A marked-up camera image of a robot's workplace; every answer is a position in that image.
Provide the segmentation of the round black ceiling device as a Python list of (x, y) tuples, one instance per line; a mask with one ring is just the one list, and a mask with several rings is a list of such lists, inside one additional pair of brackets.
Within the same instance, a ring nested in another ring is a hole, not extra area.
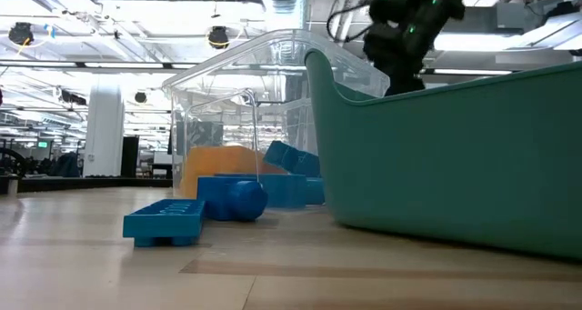
[(16, 22), (8, 32), (8, 39), (17, 45), (31, 45), (34, 42), (32, 25), (26, 22)]
[(225, 26), (213, 26), (206, 39), (208, 44), (217, 50), (226, 49), (230, 44)]

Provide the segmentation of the clear plastic storage bin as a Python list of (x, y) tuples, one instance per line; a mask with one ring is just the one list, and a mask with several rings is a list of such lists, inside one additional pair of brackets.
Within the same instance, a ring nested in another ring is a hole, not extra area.
[(167, 79), (172, 101), (173, 187), (191, 148), (244, 146), (266, 153), (273, 141), (316, 155), (305, 56), (327, 57), (333, 81), (364, 98), (379, 98), (387, 75), (347, 50), (306, 30), (275, 30), (227, 49)]

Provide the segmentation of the black tall cabinet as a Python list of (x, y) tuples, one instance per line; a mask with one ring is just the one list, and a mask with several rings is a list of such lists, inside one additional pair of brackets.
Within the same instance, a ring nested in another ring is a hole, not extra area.
[(139, 157), (139, 137), (125, 136), (123, 138), (121, 173), (125, 178), (135, 178)]

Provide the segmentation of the flat blue toy plate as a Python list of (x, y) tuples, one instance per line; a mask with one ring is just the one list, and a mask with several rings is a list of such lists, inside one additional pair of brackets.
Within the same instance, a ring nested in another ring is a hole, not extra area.
[(202, 232), (204, 211), (204, 201), (162, 199), (125, 215), (122, 236), (133, 238), (134, 247), (193, 245)]

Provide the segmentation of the white square pillar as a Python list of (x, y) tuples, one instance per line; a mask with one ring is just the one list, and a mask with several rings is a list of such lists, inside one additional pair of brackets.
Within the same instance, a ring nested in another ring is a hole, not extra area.
[(121, 173), (125, 103), (121, 86), (107, 80), (93, 84), (87, 118), (84, 176)]

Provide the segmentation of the black aluminium rig frame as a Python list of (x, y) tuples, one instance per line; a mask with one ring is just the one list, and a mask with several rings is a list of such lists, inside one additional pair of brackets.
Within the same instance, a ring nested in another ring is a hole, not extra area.
[(173, 186), (172, 179), (144, 179), (125, 177), (46, 177), (24, 178), (18, 183), (18, 193), (48, 192), (109, 187), (159, 187)]

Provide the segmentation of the dark background chair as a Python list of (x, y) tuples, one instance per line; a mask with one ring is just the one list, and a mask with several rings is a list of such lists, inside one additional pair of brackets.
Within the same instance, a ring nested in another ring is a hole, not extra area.
[(49, 175), (68, 178), (80, 177), (77, 153), (62, 154), (52, 165)]

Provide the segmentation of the big yellow toy block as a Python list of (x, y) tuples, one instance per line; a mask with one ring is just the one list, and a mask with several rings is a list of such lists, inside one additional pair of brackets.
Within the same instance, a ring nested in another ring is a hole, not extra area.
[(195, 198), (199, 176), (215, 174), (284, 174), (283, 169), (264, 162), (264, 154), (244, 146), (197, 146), (183, 163), (177, 191)]

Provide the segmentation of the blue single-stud toy block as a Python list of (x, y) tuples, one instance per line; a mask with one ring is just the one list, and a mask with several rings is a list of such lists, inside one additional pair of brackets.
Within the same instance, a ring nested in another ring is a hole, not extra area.
[(205, 217), (216, 221), (252, 222), (266, 208), (268, 194), (256, 180), (200, 176), (196, 199), (205, 202)]

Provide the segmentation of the green plastic bin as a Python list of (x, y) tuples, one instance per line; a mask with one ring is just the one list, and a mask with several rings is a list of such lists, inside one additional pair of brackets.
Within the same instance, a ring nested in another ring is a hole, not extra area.
[(582, 61), (383, 98), (305, 63), (338, 223), (582, 260)]

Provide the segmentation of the ceiling strip light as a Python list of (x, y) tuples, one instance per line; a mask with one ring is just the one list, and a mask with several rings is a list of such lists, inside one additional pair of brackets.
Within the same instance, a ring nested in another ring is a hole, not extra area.
[(498, 76), (510, 75), (511, 70), (486, 70), (486, 69), (453, 69), (453, 68), (429, 68), (425, 70), (426, 75), (467, 75), (467, 76)]

